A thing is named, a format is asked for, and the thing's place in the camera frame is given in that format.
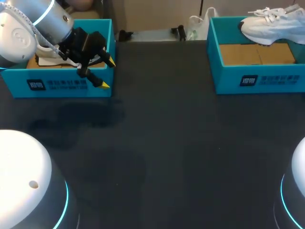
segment white sneaker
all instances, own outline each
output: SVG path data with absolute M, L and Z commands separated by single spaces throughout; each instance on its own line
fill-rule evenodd
M 242 20 L 238 28 L 248 39 L 258 44 L 271 45 L 278 39 L 305 44 L 305 10 L 298 4 L 286 9 L 256 10 L 254 17 Z

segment cable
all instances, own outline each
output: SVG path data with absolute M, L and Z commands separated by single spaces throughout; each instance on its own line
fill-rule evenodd
M 199 17 L 201 17 L 201 15 L 202 15 L 202 7 L 203 7 L 203 0 L 201 0 Z
M 47 45 L 47 46 L 49 46 L 54 52 L 56 52 L 58 55 L 60 55 L 60 51 L 59 51 L 59 49 L 57 49 L 54 45 L 52 45 L 47 39 L 45 39 L 44 38 L 44 36 L 42 36 L 42 34 L 38 31 L 38 29 L 33 25 L 33 23 L 30 21 L 30 19 L 24 14 L 24 13 L 22 13 L 19 9 L 17 9 L 16 7 L 13 7 L 13 6 L 11 6 L 11 5 L 9 5 L 9 4 L 6 4 L 6 3 L 4 3 L 4 2 L 0 2 L 0 6 L 3 6 L 3 7 L 5 7 L 5 8 L 7 8 L 7 9 L 9 9 L 9 10 L 11 10 L 11 11 L 13 11 L 13 12 L 15 12 L 15 13 L 17 13 L 17 14 L 19 14 L 27 23 L 28 23 L 28 25 L 31 27 L 31 29 L 33 30 L 33 32 L 37 35 L 37 36 L 39 36 L 39 38 L 41 38 L 44 42 L 45 42 L 45 44 Z

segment robotic arm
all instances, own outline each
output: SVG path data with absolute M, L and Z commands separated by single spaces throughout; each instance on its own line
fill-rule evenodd
M 88 34 L 73 26 L 73 18 L 55 0 L 0 0 L 0 69 L 28 61 L 37 49 L 36 34 L 62 59 L 79 63 L 77 73 L 81 78 L 104 88 L 105 83 L 88 67 L 96 55 L 100 59 L 94 64 L 105 62 L 115 67 L 105 51 L 106 39 L 97 31 Z

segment cardboard box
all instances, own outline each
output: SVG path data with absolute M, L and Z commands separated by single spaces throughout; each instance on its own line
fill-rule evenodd
M 293 64 L 295 58 L 287 43 L 219 45 L 225 65 Z
M 88 33 L 100 32 L 107 41 L 106 51 L 115 61 L 116 44 L 112 20 L 75 20 L 74 26 L 81 27 Z M 80 78 L 71 66 L 39 67 L 33 58 L 28 63 L 6 69 L 1 74 L 14 98 L 110 97 L 114 69 L 103 63 L 90 68 L 110 89 L 95 88 L 87 79 Z
M 255 44 L 238 29 L 244 18 L 211 18 L 207 53 L 216 93 L 305 92 L 305 45 Z

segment plastic bag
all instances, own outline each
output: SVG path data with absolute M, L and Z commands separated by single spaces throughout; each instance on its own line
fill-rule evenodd
M 206 40 L 211 17 L 219 17 L 214 7 L 208 8 L 203 19 L 197 16 L 191 16 L 187 27 L 186 39 L 188 41 Z

